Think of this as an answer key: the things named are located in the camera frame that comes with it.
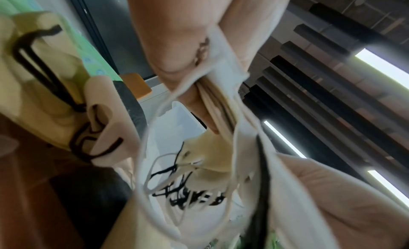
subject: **green patterned cloth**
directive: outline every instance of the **green patterned cloth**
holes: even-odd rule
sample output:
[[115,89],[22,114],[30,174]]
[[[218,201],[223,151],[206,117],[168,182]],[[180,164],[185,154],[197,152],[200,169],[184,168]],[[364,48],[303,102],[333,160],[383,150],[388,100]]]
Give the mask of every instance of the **green patterned cloth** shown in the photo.
[[[35,11],[43,11],[35,0],[0,0],[0,15],[3,16]],[[94,46],[91,45],[67,19],[60,16],[60,20],[67,29],[66,32],[78,50],[90,76],[107,75],[113,81],[122,81]]]

